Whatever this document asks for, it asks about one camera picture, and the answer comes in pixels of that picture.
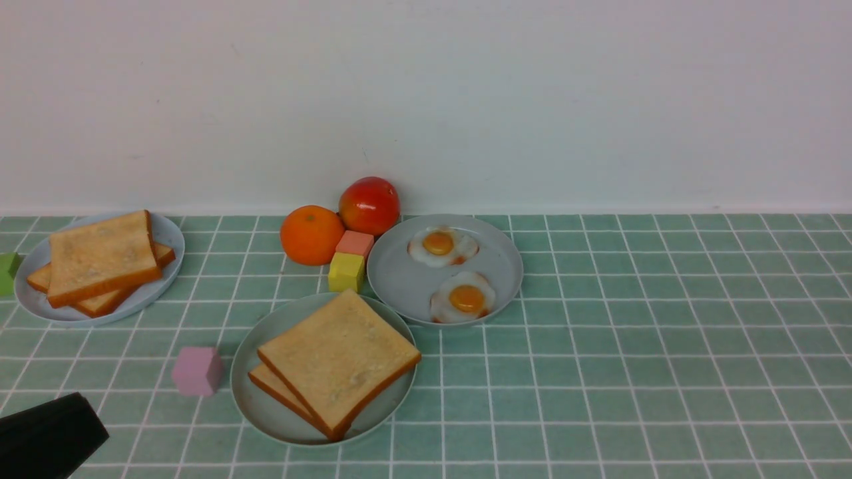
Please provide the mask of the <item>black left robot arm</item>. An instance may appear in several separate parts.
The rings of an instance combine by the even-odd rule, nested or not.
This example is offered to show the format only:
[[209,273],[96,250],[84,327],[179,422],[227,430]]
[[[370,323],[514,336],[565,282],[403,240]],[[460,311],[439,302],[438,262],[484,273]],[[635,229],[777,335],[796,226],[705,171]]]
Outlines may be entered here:
[[110,434],[79,392],[1,419],[3,478],[68,478]]

